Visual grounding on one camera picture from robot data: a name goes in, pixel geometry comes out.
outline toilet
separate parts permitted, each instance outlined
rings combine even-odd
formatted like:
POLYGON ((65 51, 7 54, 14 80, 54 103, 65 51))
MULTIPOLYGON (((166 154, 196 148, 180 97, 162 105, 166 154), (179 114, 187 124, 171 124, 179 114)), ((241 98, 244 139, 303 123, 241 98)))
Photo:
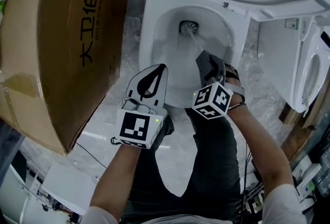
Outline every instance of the toilet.
POLYGON ((200 49, 196 46, 237 68, 251 18, 273 21, 317 16, 329 10, 330 0, 146 0, 139 68, 166 64, 165 103, 190 108, 193 92, 201 88, 195 62, 200 49), (199 26, 198 45, 180 34, 180 22, 185 20, 199 26))
POLYGON ((290 107, 307 111, 330 66, 330 19, 298 17, 262 22, 258 60, 290 107))

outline wrist strap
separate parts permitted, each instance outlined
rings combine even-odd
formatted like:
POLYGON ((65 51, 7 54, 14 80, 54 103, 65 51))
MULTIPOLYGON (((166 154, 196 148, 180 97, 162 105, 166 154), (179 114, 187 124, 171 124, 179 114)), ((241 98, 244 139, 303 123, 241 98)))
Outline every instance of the wrist strap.
POLYGON ((239 104, 237 104, 237 105, 235 105, 235 106, 231 106, 230 108, 228 108, 228 111, 229 111, 229 110, 232 110, 232 109, 234 109, 234 108, 236 108, 236 107, 242 106, 242 105, 245 105, 245 106, 246 106, 245 102, 241 102, 241 103, 239 103, 239 104))

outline hand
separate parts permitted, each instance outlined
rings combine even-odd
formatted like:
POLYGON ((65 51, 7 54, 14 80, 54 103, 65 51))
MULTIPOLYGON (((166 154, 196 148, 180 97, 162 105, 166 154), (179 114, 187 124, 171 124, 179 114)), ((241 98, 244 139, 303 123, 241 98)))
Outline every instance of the hand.
MULTIPOLYGON (((233 74, 236 75, 236 73, 234 72, 234 70, 232 68, 228 67, 228 66, 226 66, 226 71, 231 72, 231 73, 233 73, 233 74)), ((239 80, 235 79, 235 78, 226 78, 226 82, 227 83, 230 83, 232 85, 241 87, 241 82, 239 80)), ((229 106, 235 106, 235 105, 237 105, 237 104, 239 104, 241 102, 243 102, 242 96, 240 94, 234 93, 233 96, 232 96, 232 100, 231 100, 229 106)))

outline leg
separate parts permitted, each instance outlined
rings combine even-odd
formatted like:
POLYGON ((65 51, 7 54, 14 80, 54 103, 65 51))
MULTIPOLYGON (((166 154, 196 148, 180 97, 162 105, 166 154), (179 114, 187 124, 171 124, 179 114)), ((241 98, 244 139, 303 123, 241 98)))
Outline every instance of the leg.
POLYGON ((173 122, 167 117, 151 149, 141 150, 121 223, 142 223, 158 217, 179 214, 180 198, 164 186, 155 157, 164 136, 173 131, 173 122))
POLYGON ((186 110, 195 130, 197 155, 183 195, 185 211, 221 220, 232 220, 240 198, 236 140, 224 118, 206 120, 186 110))

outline black and white marker cube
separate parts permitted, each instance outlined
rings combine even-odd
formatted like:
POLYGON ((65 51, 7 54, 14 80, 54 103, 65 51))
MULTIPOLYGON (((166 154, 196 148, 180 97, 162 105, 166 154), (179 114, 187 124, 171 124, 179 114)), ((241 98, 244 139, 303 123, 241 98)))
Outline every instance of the black and white marker cube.
POLYGON ((164 117, 118 109, 115 138, 121 143, 150 149, 158 135, 164 117))
POLYGON ((206 119, 225 116, 233 94, 216 82, 194 92, 192 108, 206 119))

